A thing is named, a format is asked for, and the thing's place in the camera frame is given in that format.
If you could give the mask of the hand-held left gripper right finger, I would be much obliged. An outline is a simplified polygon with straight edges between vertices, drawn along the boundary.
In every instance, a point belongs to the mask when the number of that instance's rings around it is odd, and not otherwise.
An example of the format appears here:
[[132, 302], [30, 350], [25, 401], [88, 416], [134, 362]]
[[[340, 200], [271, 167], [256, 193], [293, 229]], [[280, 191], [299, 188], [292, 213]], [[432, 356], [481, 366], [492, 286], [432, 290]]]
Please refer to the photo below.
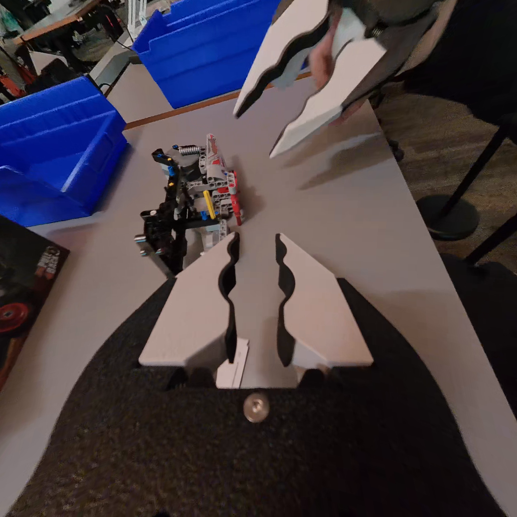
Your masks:
[[373, 364], [336, 276], [282, 233], [275, 235], [279, 306], [277, 352], [284, 367], [332, 369]]

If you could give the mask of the brick-built toy vehicle chassis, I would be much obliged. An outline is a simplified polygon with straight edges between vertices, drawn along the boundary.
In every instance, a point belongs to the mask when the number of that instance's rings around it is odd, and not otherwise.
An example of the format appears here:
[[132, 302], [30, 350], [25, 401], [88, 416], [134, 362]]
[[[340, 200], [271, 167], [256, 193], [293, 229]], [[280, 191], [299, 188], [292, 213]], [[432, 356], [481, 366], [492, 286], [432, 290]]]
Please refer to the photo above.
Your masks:
[[237, 173], [227, 166], [213, 133], [204, 145], [174, 145], [152, 153], [165, 173], [165, 200], [142, 211], [143, 231], [134, 237], [142, 257], [148, 257], [167, 277], [182, 272], [187, 255], [187, 231], [200, 231], [204, 240], [213, 233], [221, 241], [229, 221], [244, 222]]

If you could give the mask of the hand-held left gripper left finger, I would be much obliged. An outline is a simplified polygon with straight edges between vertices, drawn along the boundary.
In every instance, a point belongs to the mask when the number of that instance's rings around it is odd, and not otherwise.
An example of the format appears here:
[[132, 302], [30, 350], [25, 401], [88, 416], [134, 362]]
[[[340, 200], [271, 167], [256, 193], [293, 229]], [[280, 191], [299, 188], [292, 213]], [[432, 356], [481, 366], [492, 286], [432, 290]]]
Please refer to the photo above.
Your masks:
[[237, 329], [229, 294], [239, 254], [240, 235], [231, 232], [176, 277], [140, 365], [217, 369], [234, 362]]

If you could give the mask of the white desktop stand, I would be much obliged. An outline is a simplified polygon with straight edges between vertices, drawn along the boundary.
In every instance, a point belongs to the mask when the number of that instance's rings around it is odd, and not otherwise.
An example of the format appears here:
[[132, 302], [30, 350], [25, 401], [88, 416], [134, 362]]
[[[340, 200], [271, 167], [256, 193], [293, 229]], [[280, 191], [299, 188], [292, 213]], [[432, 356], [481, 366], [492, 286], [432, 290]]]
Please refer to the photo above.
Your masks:
[[125, 1], [127, 15], [127, 31], [132, 41], [139, 35], [147, 23], [147, 2], [148, 1]]

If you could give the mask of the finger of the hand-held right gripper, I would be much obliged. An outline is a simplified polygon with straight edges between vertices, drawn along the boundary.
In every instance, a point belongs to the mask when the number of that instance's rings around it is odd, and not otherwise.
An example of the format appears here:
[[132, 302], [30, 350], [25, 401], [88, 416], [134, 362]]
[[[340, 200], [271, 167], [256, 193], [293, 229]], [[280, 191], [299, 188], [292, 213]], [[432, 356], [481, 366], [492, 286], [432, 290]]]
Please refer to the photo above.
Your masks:
[[350, 40], [337, 54], [333, 73], [325, 85], [307, 98], [300, 114], [285, 126], [269, 157], [288, 152], [321, 127], [336, 120], [346, 99], [384, 56], [386, 50], [375, 38]]
[[291, 1], [271, 23], [234, 107], [240, 118], [272, 85], [290, 87], [309, 52], [324, 38], [337, 1]]

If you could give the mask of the black printed toy box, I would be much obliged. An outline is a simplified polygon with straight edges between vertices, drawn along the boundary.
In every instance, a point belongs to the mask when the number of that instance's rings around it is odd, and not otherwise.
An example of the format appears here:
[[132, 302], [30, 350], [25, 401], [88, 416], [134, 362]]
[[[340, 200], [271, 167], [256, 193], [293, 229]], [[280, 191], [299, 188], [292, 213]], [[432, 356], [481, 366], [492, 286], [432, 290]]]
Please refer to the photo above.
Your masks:
[[1, 389], [69, 254], [1, 216]]

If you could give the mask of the wooden-top table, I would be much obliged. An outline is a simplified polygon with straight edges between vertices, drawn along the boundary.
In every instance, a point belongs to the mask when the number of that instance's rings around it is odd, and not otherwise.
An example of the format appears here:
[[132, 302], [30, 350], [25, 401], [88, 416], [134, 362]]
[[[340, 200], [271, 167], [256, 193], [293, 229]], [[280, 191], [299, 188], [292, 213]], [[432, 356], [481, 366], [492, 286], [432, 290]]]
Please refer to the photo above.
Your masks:
[[14, 38], [12, 42], [15, 45], [21, 45], [54, 30], [61, 29], [73, 22], [81, 21], [99, 3], [100, 1], [65, 1], [59, 9], [51, 12], [50, 15], [44, 17], [30, 29], [25, 30]]

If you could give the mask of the black round-base floor stand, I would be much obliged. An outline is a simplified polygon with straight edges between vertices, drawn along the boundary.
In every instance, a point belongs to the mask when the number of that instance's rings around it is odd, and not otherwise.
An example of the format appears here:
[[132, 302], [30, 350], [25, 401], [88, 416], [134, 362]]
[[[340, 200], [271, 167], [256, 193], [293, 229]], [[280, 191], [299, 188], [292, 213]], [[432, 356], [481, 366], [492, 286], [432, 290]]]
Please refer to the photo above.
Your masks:
[[502, 124], [452, 195], [435, 194], [417, 200], [417, 208], [434, 240], [456, 242], [475, 232], [480, 221], [479, 212], [463, 199], [463, 195], [505, 139], [516, 142], [516, 114], [502, 118]]

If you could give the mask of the blue plastic storage bin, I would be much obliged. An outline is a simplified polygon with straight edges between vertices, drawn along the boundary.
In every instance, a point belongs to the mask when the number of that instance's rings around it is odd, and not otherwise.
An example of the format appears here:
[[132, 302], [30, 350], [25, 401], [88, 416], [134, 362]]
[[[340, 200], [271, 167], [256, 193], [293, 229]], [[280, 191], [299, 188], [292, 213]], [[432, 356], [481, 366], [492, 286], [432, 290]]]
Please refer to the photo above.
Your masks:
[[173, 109], [239, 90], [279, 1], [177, 1], [132, 49]]
[[128, 142], [126, 122], [80, 77], [1, 106], [1, 216], [24, 227], [92, 215]]

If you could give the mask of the person's right hand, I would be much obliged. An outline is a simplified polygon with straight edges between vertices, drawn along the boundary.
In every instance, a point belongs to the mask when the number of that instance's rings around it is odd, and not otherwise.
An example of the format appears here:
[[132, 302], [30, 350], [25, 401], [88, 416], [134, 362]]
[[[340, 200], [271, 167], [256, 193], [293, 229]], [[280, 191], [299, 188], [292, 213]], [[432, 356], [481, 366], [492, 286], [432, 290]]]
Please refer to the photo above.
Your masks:
[[309, 68], [316, 89], [321, 89], [327, 83], [333, 71], [332, 48], [338, 24], [338, 16], [334, 16], [326, 35], [309, 55]]

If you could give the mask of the grey desk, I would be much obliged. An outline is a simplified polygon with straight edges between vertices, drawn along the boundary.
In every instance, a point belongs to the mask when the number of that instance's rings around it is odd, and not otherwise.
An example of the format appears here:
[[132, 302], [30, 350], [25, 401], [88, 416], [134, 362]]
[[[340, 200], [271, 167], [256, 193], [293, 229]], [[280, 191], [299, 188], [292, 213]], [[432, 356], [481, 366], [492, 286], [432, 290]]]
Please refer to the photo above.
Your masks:
[[242, 387], [292, 386], [275, 346], [281, 301], [275, 234], [284, 233], [349, 281], [414, 347], [435, 377], [475, 466], [516, 516], [516, 421], [407, 184], [366, 104], [340, 127], [269, 159], [310, 79], [268, 89], [241, 119], [236, 94], [138, 120], [100, 213], [33, 227], [70, 248], [63, 272], [1, 392], [1, 516], [22, 493], [75, 382], [105, 340], [164, 281], [140, 257], [139, 212], [162, 199], [151, 151], [215, 134], [244, 177], [246, 220], [237, 264], [238, 334], [250, 350]]

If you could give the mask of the black metal pole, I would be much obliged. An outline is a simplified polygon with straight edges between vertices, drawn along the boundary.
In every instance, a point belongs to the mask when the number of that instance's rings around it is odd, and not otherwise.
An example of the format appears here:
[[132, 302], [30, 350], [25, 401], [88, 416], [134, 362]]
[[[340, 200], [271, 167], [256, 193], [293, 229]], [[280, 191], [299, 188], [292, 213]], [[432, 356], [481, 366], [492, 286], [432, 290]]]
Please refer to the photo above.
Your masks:
[[511, 216], [504, 224], [495, 230], [492, 235], [464, 258], [463, 262], [470, 266], [475, 265], [514, 233], [516, 233], [516, 214]]

